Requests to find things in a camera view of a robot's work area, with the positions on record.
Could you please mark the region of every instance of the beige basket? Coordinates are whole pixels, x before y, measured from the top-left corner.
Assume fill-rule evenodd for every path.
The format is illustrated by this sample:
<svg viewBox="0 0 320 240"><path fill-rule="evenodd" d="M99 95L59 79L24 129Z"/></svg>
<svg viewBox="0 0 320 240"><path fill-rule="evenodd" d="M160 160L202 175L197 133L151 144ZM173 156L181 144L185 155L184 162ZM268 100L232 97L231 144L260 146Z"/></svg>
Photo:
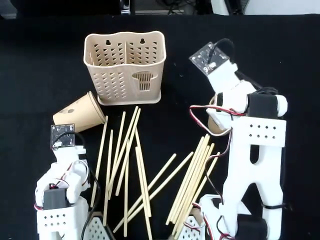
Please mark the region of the beige basket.
<svg viewBox="0 0 320 240"><path fill-rule="evenodd" d="M83 61L102 105L159 102L166 57L159 31L90 34L84 41Z"/></svg>

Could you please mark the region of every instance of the black cloth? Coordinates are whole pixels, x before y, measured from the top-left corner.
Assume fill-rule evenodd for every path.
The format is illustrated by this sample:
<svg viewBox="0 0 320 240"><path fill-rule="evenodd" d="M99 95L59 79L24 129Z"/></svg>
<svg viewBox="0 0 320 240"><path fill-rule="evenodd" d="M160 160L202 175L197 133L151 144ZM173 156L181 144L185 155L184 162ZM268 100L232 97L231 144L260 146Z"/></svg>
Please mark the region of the black cloth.
<svg viewBox="0 0 320 240"><path fill-rule="evenodd" d="M30 18L0 21L0 239L37 237L34 190L37 180L55 160L50 150L52 115L87 91L95 89L83 63L88 34L159 30L165 35L167 59L157 104L141 105L138 130L147 180L150 182L173 153L177 159L168 175L191 151L205 132L190 118L188 107L207 104L214 92L189 56L209 41L230 38L235 44L238 68L262 86L286 96L286 177L282 239L317 239L318 196L318 81L320 79L320 16L95 16ZM122 111L126 126L134 106L103 106L115 130L114 148ZM208 117L202 114L203 121ZM103 126L83 132L89 165L96 168ZM215 152L223 151L227 137L212 138ZM108 144L104 147L99 181L105 184ZM140 195L135 154L130 155L129 205ZM227 176L227 157L216 165L212 179L217 188ZM165 239L172 226L165 222L186 168L151 201L154 239ZM201 193L211 194L207 184ZM84 194L89 199L90 190ZM261 212L255 189L244 197L252 211ZM123 188L109 202L108 222L113 229L123 217ZM98 209L102 210L103 201ZM123 238L121 228L115 235ZM128 239L146 239L141 212L128 224Z"/></svg>

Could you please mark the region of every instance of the white plastic bracket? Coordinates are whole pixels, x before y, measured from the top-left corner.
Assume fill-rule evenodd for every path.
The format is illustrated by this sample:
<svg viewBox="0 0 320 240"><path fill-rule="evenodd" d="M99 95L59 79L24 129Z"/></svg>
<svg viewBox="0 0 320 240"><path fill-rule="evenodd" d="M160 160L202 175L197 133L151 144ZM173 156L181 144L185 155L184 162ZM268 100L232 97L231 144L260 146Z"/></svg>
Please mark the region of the white plastic bracket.
<svg viewBox="0 0 320 240"><path fill-rule="evenodd" d="M61 239L78 240L88 215L88 203L79 197L76 204L71 207L39 210L36 213L37 232L40 240Z"/></svg>
<svg viewBox="0 0 320 240"><path fill-rule="evenodd" d="M222 214L231 236L237 232L238 205L248 186L256 183L263 204L283 203L280 187L282 148L285 146L286 121L243 116L232 121L228 176L223 185ZM256 163L250 161L251 145L259 146ZM282 209L263 209L268 225L268 240L278 240L281 234Z"/></svg>

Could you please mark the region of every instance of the black wire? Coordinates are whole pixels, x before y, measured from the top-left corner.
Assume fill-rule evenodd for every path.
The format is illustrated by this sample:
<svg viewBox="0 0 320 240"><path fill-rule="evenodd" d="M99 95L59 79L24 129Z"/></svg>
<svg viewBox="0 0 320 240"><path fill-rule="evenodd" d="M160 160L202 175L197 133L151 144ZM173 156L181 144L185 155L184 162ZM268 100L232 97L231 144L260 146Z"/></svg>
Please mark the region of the black wire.
<svg viewBox="0 0 320 240"><path fill-rule="evenodd" d="M220 39L219 41L217 41L214 44L213 48L210 49L209 56L208 56L208 62L207 62L208 65L211 63L211 59L212 59L213 54L215 53L216 48L221 43L228 43L232 47L232 56L230 57L230 62L231 63L235 62L235 45L234 45L234 42L231 41L229 38L222 38L222 39Z"/></svg>
<svg viewBox="0 0 320 240"><path fill-rule="evenodd" d="M54 148L54 144L63 136L67 135L67 134L73 134L75 136L77 136L78 138L81 139L81 142L82 142L82 145L83 145L83 148L86 149L86 141L85 141L85 138L78 132L75 132L75 131L66 131L64 133L62 133L61 135L59 135L54 141L53 141L53 145L51 146L52 148ZM84 240L84 237L85 237L85 231L86 231L86 228L91 220L91 217L92 215L94 214L97 206L98 206L98 203L100 201L100 198L101 198L101 187L100 187L100 184L98 182L98 179L96 178L96 175L94 174L94 172L92 171L92 168L89 168L90 169L90 173L91 175L93 176L93 179L96 183L96 189L97 189L97 197L96 197L96 200L93 204L93 207L91 209L91 211L89 212L87 218L86 218L86 221L83 225L83 228L82 228L82 232L81 232L81 238L80 240Z"/></svg>
<svg viewBox="0 0 320 240"><path fill-rule="evenodd" d="M239 78L239 79L243 79L246 80L247 82L251 83L254 87L256 87L257 89L262 89L263 87L257 83L256 81L254 81L252 78L248 77L247 75L245 75L244 73L242 73L241 71L237 70L235 72L235 75Z"/></svg>
<svg viewBox="0 0 320 240"><path fill-rule="evenodd" d="M219 217L219 219L218 219L218 221L216 221L216 229L218 230L218 232L221 234L221 235L225 235L220 229L219 229L219 226L218 226L218 224L219 224L219 222L220 222L220 220L222 219L222 215L220 215L220 217Z"/></svg>
<svg viewBox="0 0 320 240"><path fill-rule="evenodd" d="M66 131L66 132L62 133L61 135L59 135L59 136L53 141L51 148L54 149L54 148L55 148L55 147L54 147L55 143L56 143L61 137L65 136L65 135L68 135L68 134L73 134L73 135L77 136L78 138L80 138L80 140L81 140L81 142L82 142L82 145L83 145L83 148L86 148L86 141L85 141L84 137L83 137L80 133L75 132L75 131Z"/></svg>
<svg viewBox="0 0 320 240"><path fill-rule="evenodd" d="M208 159L206 160L205 165L204 165L205 177L208 180L208 182L211 184L213 190L220 196L222 205L224 204L224 197L223 197L222 193L215 187L214 183L211 181L211 179L208 175L208 163L211 160L215 159L216 157L220 158L220 157L224 156L229 151L231 139L232 139L232 129L229 132L228 144L227 144L224 152L219 155L211 155L210 157L208 157Z"/></svg>
<svg viewBox="0 0 320 240"><path fill-rule="evenodd" d="M89 224L89 221L90 221L92 215L94 214L94 212L95 212L95 210L96 210L96 208L98 206L98 203L100 201L100 198L101 198L101 188L100 188L98 179L96 178L96 175L94 174L94 172L92 171L91 168L90 168L90 172L91 172L91 175L93 176L93 179L94 179L94 181L96 183L97 197L96 197L96 200L95 200L95 202L93 204L93 207L92 207L92 209L91 209L91 211L90 211L90 213L89 213L88 217L86 218L86 221L85 221L85 223L83 225L80 240L84 240L86 228L87 228L87 226Z"/></svg>

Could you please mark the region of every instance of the wire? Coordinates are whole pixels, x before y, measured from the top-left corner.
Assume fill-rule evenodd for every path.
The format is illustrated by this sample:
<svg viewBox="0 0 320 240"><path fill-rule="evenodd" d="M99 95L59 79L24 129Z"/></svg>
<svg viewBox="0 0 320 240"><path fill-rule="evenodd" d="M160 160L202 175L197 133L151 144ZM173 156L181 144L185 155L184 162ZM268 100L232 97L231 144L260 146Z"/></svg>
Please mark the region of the wire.
<svg viewBox="0 0 320 240"><path fill-rule="evenodd" d="M240 80L246 80L247 82L251 83L254 87L256 87L257 89L262 89L263 87L257 83L256 81L254 81L252 78L248 77L247 75L245 75L244 73L242 73L241 71L237 70L235 72L235 75L240 79Z"/></svg>
<svg viewBox="0 0 320 240"><path fill-rule="evenodd" d="M198 203L196 203L196 202L193 202L192 205L193 205L195 208L200 209L200 211L201 211L201 206L200 206L200 204L198 204ZM210 226L210 224L209 224L209 221L208 221L208 219L207 219L207 216L205 215L204 212L202 212L202 215L203 215L203 220L204 220L205 226L208 228L209 235L210 235L210 239L211 239L211 240L214 240L213 231L212 231L212 229L211 229L211 226Z"/></svg>
<svg viewBox="0 0 320 240"><path fill-rule="evenodd" d="M93 176L93 179L94 179L94 181L96 183L97 197L96 197L96 199L94 201L94 204L93 204L93 207L92 207L90 213L88 214L88 217L87 217L87 219L86 219L86 221L85 221L85 223L83 225L80 240L84 240L86 228L87 228L87 226L89 224L89 221L90 221L92 215L94 214L94 212L95 212L95 210L96 210L96 208L98 206L98 203L100 201L100 198L101 198L101 187L100 187L100 184L99 184L99 182L98 182L98 180L96 178L96 175L93 173L92 169L90 169L90 173Z"/></svg>
<svg viewBox="0 0 320 240"><path fill-rule="evenodd" d="M44 208L41 207L41 206L38 206L36 203L33 205L34 209L37 210L37 211L41 211L43 210Z"/></svg>
<svg viewBox="0 0 320 240"><path fill-rule="evenodd" d="M245 113L238 113L235 112L233 110L228 110L219 106L213 106L213 105L191 105L189 107L189 113L191 115L191 117L193 118L193 120L203 129L205 129L210 135L214 136L214 137L220 137L220 136L224 136L227 133L229 133L231 131L231 128L226 129L225 131L223 131L222 133L213 133L206 125L204 125L192 112L192 109L216 109L216 110L220 110L222 112L228 113L231 116L245 116Z"/></svg>
<svg viewBox="0 0 320 240"><path fill-rule="evenodd" d="M234 63L235 62L235 45L234 42L231 41L229 38L222 38L219 41L217 41L214 46L210 49L209 56L208 56L208 62L207 64L209 65L211 63L211 59L213 54L215 53L216 48L218 47L219 44L222 43L228 43L232 47L232 57L230 57L230 62Z"/></svg>
<svg viewBox="0 0 320 240"><path fill-rule="evenodd" d="M89 177L89 166L88 166L88 164L87 164L85 161L80 160L80 159L73 161L73 162L72 162L72 165L73 165L75 162L80 162L80 163L82 163L82 164L85 166L85 168L86 168L85 180L84 180L84 182L83 182L82 185L81 185L81 186L83 186L83 185L86 184L86 182L87 182L87 180L88 180L88 177Z"/></svg>
<svg viewBox="0 0 320 240"><path fill-rule="evenodd" d="M219 240L222 240L222 239L230 239L230 240L235 240L234 237L231 237L228 233L224 233L222 232L220 229L219 229L219 222L220 220L222 219L222 215L220 215L220 217L218 218L218 221L216 221L216 229L218 230L218 232L220 233L220 239Z"/></svg>
<svg viewBox="0 0 320 240"><path fill-rule="evenodd" d="M51 147L54 148L55 142L57 142L61 137L65 136L65 135L67 135L67 134L76 135L76 136L77 136L78 138L80 138L80 140L82 141L83 148L84 148L84 149L86 148L86 141L85 141L84 137L83 137L80 133L74 132L74 131L66 131L66 132L62 133L61 135L59 135L59 136L53 141ZM87 216L87 218L86 218L86 221L85 221L85 223L84 223L84 225L83 225L83 228L82 228L82 231L81 231L81 238L80 238L80 240L84 240L86 228L87 228L87 226L88 226L88 224L89 224L89 222L90 222L90 220L91 220L91 218L92 218L92 215L94 214L94 212L95 212L95 210L96 210L96 208L97 208L97 206L98 206L98 203L99 203L99 201L100 201L100 198L101 198L101 187L100 187L100 184L99 184L99 182L98 182L98 179L96 178L96 175L94 174L93 170L92 170L91 168L89 168L89 170L90 170L90 173L91 173L91 175L93 176L93 179L94 179L94 181L95 181L95 183L96 183L97 197L96 197L96 200L94 201L93 207L92 207L91 211L89 212L89 214L88 214L88 216Z"/></svg>
<svg viewBox="0 0 320 240"><path fill-rule="evenodd" d="M209 163L211 160L215 159L216 157L220 158L220 157L224 156L225 154L227 154L227 152L228 152L229 149L230 149L231 139L232 139L232 130L230 130L230 132L229 132L228 144L227 144L224 152L221 153L221 154L216 154L216 155L211 155L211 156L209 156L208 159L207 159L206 162L205 162L205 165L204 165L205 177L206 177L206 179L208 180L208 182L211 184L213 190L220 196L222 205L224 204L224 197L223 197L222 193L215 187L214 183L211 181L211 179L210 179L210 177L209 177L209 175L208 175L208 163Z"/></svg>

